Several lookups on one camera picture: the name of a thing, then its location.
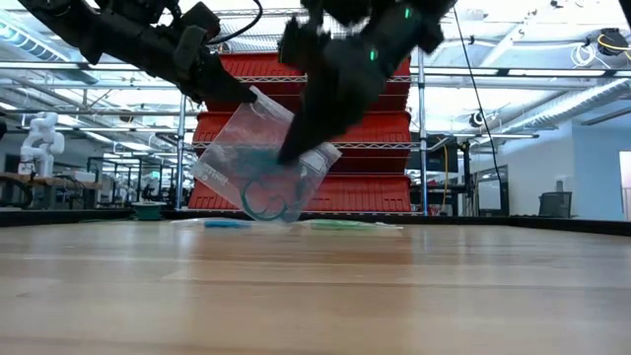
wooden tabletop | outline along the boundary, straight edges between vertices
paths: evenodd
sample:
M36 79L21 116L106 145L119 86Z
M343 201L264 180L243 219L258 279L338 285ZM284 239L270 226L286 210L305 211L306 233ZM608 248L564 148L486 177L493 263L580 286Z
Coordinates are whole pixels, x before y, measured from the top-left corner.
M75 182L59 177L34 177L31 179L31 176L20 175L15 173L0 173L0 177L6 178L14 178L24 183L33 183L39 185L49 185L49 186L57 186L57 187L65 187L65 186L74 186ZM102 185L99 182L81 182L81 187L85 187L86 189L101 189Z
M0 229L0 354L631 354L631 239Z

blue object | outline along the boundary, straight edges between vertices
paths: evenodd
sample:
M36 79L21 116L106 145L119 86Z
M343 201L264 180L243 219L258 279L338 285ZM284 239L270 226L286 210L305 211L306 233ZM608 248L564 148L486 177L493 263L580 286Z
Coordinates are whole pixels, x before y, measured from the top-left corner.
M247 221L206 221L205 228L249 229L252 224Z

ceiling duct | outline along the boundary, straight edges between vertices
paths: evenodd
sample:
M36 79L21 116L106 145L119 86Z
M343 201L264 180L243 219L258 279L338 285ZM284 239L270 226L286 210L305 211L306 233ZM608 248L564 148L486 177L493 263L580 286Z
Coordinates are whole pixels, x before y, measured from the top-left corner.
M40 34L18 25L18 20L0 11L0 41L16 47L42 61L69 62L70 57L52 44L46 43ZM60 79L96 84L99 79L80 70L64 70L55 73Z
M581 113L610 104L630 91L631 81L620 79L585 91L571 92L531 109L523 115L523 119L507 125L497 133L510 134L558 125Z

clear plastic bag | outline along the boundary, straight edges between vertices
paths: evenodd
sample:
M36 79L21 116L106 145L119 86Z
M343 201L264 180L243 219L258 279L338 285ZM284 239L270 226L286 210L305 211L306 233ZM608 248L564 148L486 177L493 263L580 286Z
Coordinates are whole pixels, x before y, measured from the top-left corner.
M295 222L341 154L323 143L295 167L278 165L294 115L257 88L251 90L256 103L237 109L192 172L256 221Z

white robot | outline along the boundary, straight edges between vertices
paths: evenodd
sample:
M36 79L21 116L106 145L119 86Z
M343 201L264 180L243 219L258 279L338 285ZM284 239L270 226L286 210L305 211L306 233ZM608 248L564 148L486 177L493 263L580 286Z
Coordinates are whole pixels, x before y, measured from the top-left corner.
M53 155L63 153L65 148L63 134L55 131L57 119L57 113L40 112L31 120L29 136L22 143L20 150L19 174L36 173L41 178L52 176ZM34 145L40 141L41 144L35 148Z

